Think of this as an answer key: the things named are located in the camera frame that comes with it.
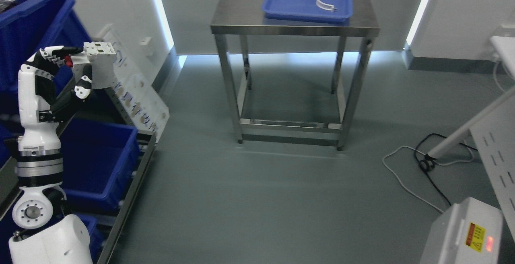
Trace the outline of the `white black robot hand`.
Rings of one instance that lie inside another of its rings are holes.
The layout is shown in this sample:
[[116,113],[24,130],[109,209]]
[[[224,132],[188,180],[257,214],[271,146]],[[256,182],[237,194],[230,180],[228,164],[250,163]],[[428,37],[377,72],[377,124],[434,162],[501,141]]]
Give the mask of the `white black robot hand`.
[[75,86],[57,97],[54,77],[63,66],[72,66],[71,56],[81,53],[75,46],[40,48],[18,72],[18,104],[24,135],[18,141],[21,156],[54,154],[60,148],[58,123],[70,119],[92,91],[92,68],[84,67]]

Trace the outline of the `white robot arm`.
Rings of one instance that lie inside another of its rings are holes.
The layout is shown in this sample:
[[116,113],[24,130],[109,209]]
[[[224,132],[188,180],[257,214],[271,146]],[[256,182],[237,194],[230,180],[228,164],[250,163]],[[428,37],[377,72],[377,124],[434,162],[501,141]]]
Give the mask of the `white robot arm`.
[[59,149],[27,150],[17,157],[21,197],[12,219],[20,227],[9,239],[14,264],[91,264],[90,236],[82,220],[66,212]]

